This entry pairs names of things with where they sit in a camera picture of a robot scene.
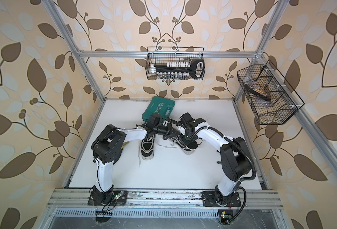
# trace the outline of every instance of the sneaker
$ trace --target sneaker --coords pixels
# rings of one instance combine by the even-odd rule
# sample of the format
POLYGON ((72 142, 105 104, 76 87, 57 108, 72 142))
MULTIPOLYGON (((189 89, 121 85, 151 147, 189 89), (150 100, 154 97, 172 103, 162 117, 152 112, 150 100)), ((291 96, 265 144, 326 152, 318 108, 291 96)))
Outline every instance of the sneaker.
POLYGON ((183 144, 181 144, 181 142, 179 140, 179 137, 172 137, 172 138, 170 138, 170 140, 173 143, 176 143, 178 146, 180 146, 181 150, 187 155, 192 154, 194 152, 194 150, 196 148, 198 148, 198 144, 195 141, 193 141, 192 143, 190 143, 187 146, 184 146, 183 144))
POLYGON ((141 154, 143 160, 151 160, 153 158, 154 137, 143 139, 141 143, 141 154))

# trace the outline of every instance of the black cable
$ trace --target black cable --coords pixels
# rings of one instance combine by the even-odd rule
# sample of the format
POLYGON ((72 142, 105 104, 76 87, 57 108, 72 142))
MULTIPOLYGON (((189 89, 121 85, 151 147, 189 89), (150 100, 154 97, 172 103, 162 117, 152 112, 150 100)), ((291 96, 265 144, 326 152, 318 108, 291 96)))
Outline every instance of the black cable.
MULTIPOLYGON (((212 130, 212 131, 216 132, 221 137, 224 136, 216 128, 213 128, 211 126, 202 126, 197 131, 195 131, 195 133, 193 133, 193 135, 191 135, 191 136, 186 136, 187 130, 185 130, 185 136, 184 137, 185 137, 186 140, 189 140, 189 139, 193 138, 194 136, 196 136, 198 134, 198 132, 201 131, 201 130, 203 130, 203 129, 209 129, 209 130, 212 130)), ((242 177, 242 178, 239 179, 239 181, 240 182, 242 182, 242 181, 251 181, 251 180, 255 179, 255 177, 256 177, 256 169, 255 169, 255 165, 254 165, 253 161, 248 157, 248 155, 244 152, 243 149, 241 149, 241 147, 239 145, 237 145, 236 143, 234 143, 232 140, 228 139, 227 137, 224 137, 224 139, 226 141, 228 141, 228 143, 231 146, 233 146, 238 151, 239 154, 241 154, 242 156, 244 156, 246 158, 246 160, 248 161, 248 163, 250 164, 250 167, 251 167, 251 170, 252 170, 252 176, 250 176, 250 177, 242 177)))

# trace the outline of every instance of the teal tool case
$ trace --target teal tool case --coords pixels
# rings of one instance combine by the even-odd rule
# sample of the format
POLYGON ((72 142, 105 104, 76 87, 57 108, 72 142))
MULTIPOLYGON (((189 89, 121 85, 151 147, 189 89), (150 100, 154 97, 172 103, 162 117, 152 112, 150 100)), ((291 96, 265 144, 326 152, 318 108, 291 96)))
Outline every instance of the teal tool case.
POLYGON ((147 107, 146 111, 142 114, 142 119, 146 121, 153 113, 157 113, 161 115, 162 120, 165 120, 170 116, 174 106, 175 101, 168 98, 155 96, 152 98, 151 103, 147 107))

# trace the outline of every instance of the black wire basket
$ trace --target black wire basket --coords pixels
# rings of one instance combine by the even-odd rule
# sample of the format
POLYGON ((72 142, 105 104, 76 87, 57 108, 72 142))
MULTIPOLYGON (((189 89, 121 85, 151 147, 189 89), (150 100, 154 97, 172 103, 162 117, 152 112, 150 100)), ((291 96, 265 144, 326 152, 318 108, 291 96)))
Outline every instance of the black wire basket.
POLYGON ((147 79, 203 80, 204 48, 147 47, 147 79))
POLYGON ((268 63, 241 69, 237 78, 258 124, 282 125, 304 105, 304 101, 280 72, 284 82, 278 82, 271 72, 276 70, 272 69, 274 65, 268 63), (286 87, 295 92, 299 101, 290 98, 285 92, 286 87))

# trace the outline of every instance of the white table surface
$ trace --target white table surface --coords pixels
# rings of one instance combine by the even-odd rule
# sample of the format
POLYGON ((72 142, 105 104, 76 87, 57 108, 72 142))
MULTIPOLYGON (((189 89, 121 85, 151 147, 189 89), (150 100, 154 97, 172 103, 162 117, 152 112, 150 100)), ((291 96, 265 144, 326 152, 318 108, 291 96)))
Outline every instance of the white table surface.
MULTIPOLYGON (((149 104, 146 100, 107 100, 75 170, 69 187, 91 188, 97 179, 91 144, 108 125, 133 128, 142 122, 142 113, 149 104)), ((211 126, 231 137, 244 137, 232 101, 230 100, 176 100, 170 115, 174 120, 189 112, 194 118, 203 118, 211 126)), ((169 140, 156 135, 154 157, 139 160, 140 140, 129 142, 113 167, 115 188, 153 189, 214 189, 224 175, 220 153, 203 141, 191 155, 184 154, 169 140)), ((245 189, 261 189, 258 177, 244 181, 245 189)))

